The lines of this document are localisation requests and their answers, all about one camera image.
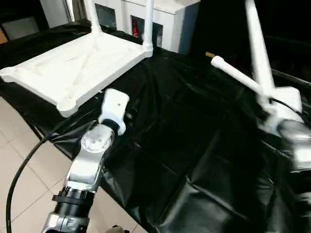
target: red object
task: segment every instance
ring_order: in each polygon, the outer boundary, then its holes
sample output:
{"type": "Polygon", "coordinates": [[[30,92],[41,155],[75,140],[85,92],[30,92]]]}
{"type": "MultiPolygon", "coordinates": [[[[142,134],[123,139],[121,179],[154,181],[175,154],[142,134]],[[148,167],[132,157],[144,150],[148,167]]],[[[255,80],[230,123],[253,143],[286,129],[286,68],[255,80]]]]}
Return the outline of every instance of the red object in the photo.
{"type": "Polygon", "coordinates": [[[132,20],[132,35],[135,38],[139,38],[138,26],[136,19],[132,20]]]}

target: black plastic sheet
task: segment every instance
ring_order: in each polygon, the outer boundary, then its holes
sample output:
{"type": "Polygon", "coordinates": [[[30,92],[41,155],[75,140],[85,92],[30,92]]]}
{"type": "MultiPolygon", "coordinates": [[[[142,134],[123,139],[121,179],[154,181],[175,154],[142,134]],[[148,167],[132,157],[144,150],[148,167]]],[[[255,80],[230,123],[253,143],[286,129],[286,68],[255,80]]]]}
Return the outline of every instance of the black plastic sheet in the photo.
{"type": "MultiPolygon", "coordinates": [[[[1,45],[0,68],[88,32],[87,23],[72,23],[1,45]]],[[[254,93],[209,62],[155,49],[109,86],[130,102],[127,131],[106,159],[102,187],[148,232],[298,232],[290,157],[280,139],[258,130],[254,93]]],[[[43,133],[63,120],[15,83],[1,81],[0,94],[43,133]]],[[[77,155],[102,100],[97,94],[53,135],[68,158],[77,155]]]]}

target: tile floor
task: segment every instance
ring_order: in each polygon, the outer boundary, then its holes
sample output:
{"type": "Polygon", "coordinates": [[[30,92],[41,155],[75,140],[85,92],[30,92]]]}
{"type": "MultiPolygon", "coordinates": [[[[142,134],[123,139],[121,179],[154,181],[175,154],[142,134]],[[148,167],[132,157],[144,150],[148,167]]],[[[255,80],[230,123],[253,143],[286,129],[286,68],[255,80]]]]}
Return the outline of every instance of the tile floor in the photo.
{"type": "MultiPolygon", "coordinates": [[[[5,202],[11,181],[38,138],[21,116],[0,97],[0,233],[5,233],[5,202]]],[[[44,144],[24,169],[13,195],[13,233],[41,233],[54,209],[52,195],[59,192],[71,161],[51,143],[44,144]]],[[[100,188],[90,212],[88,233],[104,233],[120,225],[133,233],[145,233],[118,204],[100,188]]]]}

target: white plastic tray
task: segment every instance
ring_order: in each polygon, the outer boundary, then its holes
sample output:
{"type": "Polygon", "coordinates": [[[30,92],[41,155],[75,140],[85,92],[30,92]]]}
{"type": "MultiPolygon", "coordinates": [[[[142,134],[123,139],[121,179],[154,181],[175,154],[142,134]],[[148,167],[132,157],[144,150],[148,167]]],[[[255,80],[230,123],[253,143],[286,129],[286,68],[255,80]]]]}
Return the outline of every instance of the white plastic tray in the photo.
{"type": "MultiPolygon", "coordinates": [[[[153,0],[148,0],[149,8],[153,0]]],[[[101,32],[93,0],[86,0],[92,32],[34,57],[0,70],[5,82],[16,82],[55,105],[69,117],[100,90],[153,53],[152,10],[145,25],[149,41],[138,45],[101,32]]]]}

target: white pole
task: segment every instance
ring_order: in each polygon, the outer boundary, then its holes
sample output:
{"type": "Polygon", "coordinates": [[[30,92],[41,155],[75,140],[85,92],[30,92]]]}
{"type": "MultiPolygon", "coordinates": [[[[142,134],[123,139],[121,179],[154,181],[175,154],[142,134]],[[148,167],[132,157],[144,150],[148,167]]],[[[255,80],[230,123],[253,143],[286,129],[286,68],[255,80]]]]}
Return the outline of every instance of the white pole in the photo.
{"type": "Polygon", "coordinates": [[[84,0],[84,5],[86,7],[87,18],[91,21],[92,24],[92,33],[100,33],[102,31],[102,28],[99,25],[94,0],[84,0]]]}
{"type": "Polygon", "coordinates": [[[263,96],[259,96],[259,101],[262,104],[268,104],[268,97],[273,95],[275,85],[267,49],[254,0],[246,0],[245,7],[255,79],[260,84],[263,93],[263,96]]]}
{"type": "Polygon", "coordinates": [[[154,50],[152,44],[153,12],[154,0],[146,0],[144,42],[142,45],[145,48],[148,57],[152,56],[154,50]]]}
{"type": "Polygon", "coordinates": [[[257,82],[247,77],[239,70],[235,69],[232,65],[225,62],[222,57],[215,56],[210,63],[212,64],[212,66],[221,69],[222,71],[235,78],[251,90],[255,91],[257,95],[262,95],[262,88],[257,82]]]}

